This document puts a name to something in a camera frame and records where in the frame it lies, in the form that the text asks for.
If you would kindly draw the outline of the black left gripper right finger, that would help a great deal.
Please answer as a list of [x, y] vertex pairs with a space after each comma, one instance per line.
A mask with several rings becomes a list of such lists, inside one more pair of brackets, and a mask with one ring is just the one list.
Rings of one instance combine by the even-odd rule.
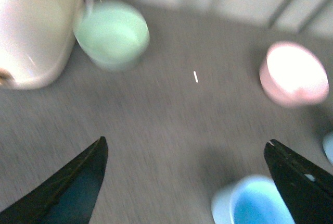
[[332, 174], [275, 139], [264, 158], [295, 223], [332, 223]]

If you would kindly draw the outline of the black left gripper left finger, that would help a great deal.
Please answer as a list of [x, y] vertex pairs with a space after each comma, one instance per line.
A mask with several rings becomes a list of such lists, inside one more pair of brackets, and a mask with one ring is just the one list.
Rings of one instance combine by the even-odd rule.
[[1, 223], [89, 223], [107, 159], [107, 141], [101, 136], [45, 182], [1, 211]]

